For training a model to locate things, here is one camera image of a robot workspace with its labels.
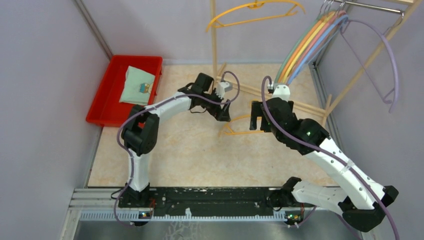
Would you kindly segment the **yellow-orange plastic hook hanger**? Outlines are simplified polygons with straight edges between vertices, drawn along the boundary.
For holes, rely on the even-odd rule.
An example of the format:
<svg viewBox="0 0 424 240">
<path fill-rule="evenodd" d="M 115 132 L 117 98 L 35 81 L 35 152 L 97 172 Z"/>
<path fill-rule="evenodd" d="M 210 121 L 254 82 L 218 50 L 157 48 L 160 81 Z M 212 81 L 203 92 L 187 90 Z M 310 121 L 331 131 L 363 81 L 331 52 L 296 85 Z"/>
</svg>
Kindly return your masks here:
<svg viewBox="0 0 424 240">
<path fill-rule="evenodd" d="M 306 14 L 306 9 L 297 0 L 251 0 L 212 17 L 205 32 L 265 20 L 292 17 Z"/>
</svg>

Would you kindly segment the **purple hanger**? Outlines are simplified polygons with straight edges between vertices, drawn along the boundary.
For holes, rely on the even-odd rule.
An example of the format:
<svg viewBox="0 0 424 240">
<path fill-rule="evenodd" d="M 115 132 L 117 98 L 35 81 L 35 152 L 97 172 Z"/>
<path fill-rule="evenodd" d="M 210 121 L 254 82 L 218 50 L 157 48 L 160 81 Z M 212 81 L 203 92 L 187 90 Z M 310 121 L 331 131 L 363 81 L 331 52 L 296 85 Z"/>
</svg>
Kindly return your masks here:
<svg viewBox="0 0 424 240">
<path fill-rule="evenodd" d="M 352 47 L 352 45 L 346 39 L 346 37 L 345 37 L 345 31 L 347 30 L 348 25 L 350 23 L 362 24 L 362 25 L 365 25 L 366 27 L 370 28 L 372 31 L 374 31 L 379 36 L 382 45 L 384 46 L 384 48 L 387 51 L 388 56 L 389 56 L 389 60 L 390 60 L 390 63 L 391 63 L 391 67 L 392 67 L 393 88 L 386 95 L 383 95 L 381 93 L 381 91 L 379 90 L 377 84 L 375 83 L 375 81 L 373 80 L 373 78 L 370 76 L 370 74 L 369 74 L 369 72 L 367 70 L 368 67 L 365 66 L 366 63 L 363 63 L 361 61 L 361 59 L 359 58 L 357 52 L 354 50 L 354 48 Z M 374 88 L 375 88 L 378 96 L 381 98 L 381 100 L 383 101 L 383 103 L 389 105 L 388 112 L 391 114 L 394 111 L 394 109 L 395 109 L 395 107 L 396 107 L 396 105 L 397 105 L 397 103 L 399 101 L 399 97 L 400 97 L 400 78 L 399 78 L 399 71 L 398 71 L 398 66 L 397 66 L 396 58 L 395 58 L 393 49 L 390 46 L 389 40 L 375 26 L 373 26 L 370 23 L 367 23 L 365 21 L 356 20 L 356 19 L 347 20 L 347 24 L 344 27 L 342 27 L 341 30 L 340 30 L 340 35 L 345 40 L 346 44 L 348 45 L 348 47 L 350 48 L 350 50 L 353 52 L 354 56 L 356 57 L 357 61 L 361 65 L 361 68 L 357 71 L 357 73 L 351 79 L 351 81 L 349 82 L 349 84 L 346 86 L 345 93 L 341 93 L 340 95 L 341 96 L 344 96 L 352 88 L 352 86 L 355 84 L 354 82 L 357 81 L 361 77 L 361 75 L 362 75 L 361 72 L 363 72 L 368 77 L 368 79 L 371 81 L 371 83 L 374 86 Z"/>
</svg>

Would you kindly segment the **blue hanger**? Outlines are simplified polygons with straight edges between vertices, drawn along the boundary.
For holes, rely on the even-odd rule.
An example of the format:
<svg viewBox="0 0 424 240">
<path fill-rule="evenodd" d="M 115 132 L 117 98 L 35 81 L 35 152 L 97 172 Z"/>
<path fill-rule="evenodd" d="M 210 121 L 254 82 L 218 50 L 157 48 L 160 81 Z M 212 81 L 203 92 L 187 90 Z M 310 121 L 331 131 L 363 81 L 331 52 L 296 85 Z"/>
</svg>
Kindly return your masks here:
<svg viewBox="0 0 424 240">
<path fill-rule="evenodd" d="M 290 63 L 287 72 L 283 76 L 286 85 L 290 85 L 301 71 L 303 65 L 311 61 L 325 47 L 329 40 L 340 30 L 341 25 L 347 20 L 346 11 L 343 4 L 339 8 L 324 14 L 318 21 L 301 49 Z"/>
</svg>

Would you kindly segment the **pink hanger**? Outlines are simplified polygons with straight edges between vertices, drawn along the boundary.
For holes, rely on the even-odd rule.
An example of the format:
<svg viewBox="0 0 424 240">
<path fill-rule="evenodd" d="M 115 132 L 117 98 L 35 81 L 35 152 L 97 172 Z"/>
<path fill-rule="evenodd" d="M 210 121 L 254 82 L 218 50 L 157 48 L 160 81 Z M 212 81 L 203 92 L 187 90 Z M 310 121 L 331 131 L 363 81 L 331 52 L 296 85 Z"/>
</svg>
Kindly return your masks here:
<svg viewBox="0 0 424 240">
<path fill-rule="evenodd" d="M 275 81 L 291 84 L 307 61 L 311 60 L 327 42 L 339 31 L 347 19 L 347 12 L 342 8 L 320 10 L 310 27 L 297 40 L 284 59 L 277 72 Z"/>
</svg>

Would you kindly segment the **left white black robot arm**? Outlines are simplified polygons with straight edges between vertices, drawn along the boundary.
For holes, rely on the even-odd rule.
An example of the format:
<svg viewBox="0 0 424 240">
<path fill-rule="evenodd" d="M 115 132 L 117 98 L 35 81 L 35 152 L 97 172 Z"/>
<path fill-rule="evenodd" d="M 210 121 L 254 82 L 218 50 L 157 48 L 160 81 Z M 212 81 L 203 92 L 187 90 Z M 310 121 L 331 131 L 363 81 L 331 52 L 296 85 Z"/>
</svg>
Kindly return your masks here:
<svg viewBox="0 0 424 240">
<path fill-rule="evenodd" d="M 177 114 L 195 107 L 205 109 L 218 122 L 231 120 L 231 101 L 225 100 L 225 93 L 233 85 L 221 80 L 208 93 L 214 79 L 199 73 L 195 82 L 177 90 L 172 96 L 152 105 L 134 105 L 127 121 L 120 128 L 121 147 L 128 153 L 129 177 L 123 190 L 123 197 L 129 198 L 138 207 L 149 203 L 149 157 L 158 139 L 159 126 Z"/>
</svg>

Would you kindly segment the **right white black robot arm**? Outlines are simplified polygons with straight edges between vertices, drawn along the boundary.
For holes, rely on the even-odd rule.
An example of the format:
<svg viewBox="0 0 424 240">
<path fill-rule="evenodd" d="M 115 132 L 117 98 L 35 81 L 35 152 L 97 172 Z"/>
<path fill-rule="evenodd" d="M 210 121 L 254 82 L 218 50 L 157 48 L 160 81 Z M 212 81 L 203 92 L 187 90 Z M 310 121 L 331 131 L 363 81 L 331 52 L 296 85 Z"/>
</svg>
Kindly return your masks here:
<svg viewBox="0 0 424 240">
<path fill-rule="evenodd" d="M 320 123 L 297 118 L 293 105 L 279 97 L 252 101 L 250 130 L 257 129 L 257 119 L 261 118 L 261 131 L 272 133 L 280 143 L 316 163 L 338 186 L 319 186 L 292 176 L 271 197 L 272 203 L 315 205 L 341 216 L 360 232 L 371 231 L 386 217 L 383 208 L 395 201 L 398 190 L 367 176 Z"/>
</svg>

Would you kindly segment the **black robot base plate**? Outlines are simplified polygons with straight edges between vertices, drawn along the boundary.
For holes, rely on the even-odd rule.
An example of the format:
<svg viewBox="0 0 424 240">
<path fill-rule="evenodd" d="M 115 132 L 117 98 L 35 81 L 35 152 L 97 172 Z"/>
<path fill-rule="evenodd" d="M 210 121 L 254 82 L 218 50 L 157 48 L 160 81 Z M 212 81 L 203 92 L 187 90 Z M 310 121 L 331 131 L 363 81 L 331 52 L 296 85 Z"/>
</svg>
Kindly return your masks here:
<svg viewBox="0 0 424 240">
<path fill-rule="evenodd" d="M 119 208 L 147 208 L 155 217 L 267 217 L 302 204 L 272 187 L 149 187 L 126 189 Z"/>
</svg>

